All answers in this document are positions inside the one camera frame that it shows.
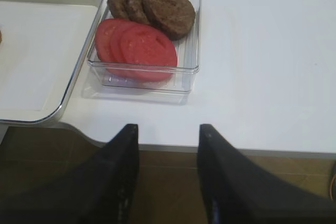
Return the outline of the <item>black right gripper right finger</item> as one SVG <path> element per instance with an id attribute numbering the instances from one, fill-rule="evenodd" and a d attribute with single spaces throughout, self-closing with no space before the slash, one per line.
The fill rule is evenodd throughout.
<path id="1" fill-rule="evenodd" d="M 210 124 L 199 127 L 197 171 L 208 223 L 335 223 L 335 203 L 256 165 Z"/>

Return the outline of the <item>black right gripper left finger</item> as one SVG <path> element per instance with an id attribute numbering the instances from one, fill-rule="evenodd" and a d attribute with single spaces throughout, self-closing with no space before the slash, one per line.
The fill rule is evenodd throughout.
<path id="1" fill-rule="evenodd" d="M 1 201 L 1 223 L 127 223 L 138 173 L 138 126 L 127 124 L 73 170 Z"/>

